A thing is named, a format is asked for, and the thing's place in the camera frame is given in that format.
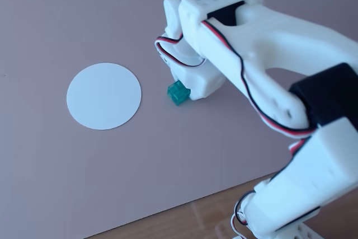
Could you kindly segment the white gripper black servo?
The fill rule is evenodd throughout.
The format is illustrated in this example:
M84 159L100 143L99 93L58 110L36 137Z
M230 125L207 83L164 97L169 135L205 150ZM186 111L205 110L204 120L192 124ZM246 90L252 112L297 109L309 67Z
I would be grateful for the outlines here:
M221 88L225 76L206 58L198 55L182 34L173 39L157 37L157 52L169 67L174 82L190 90L191 100L203 99Z

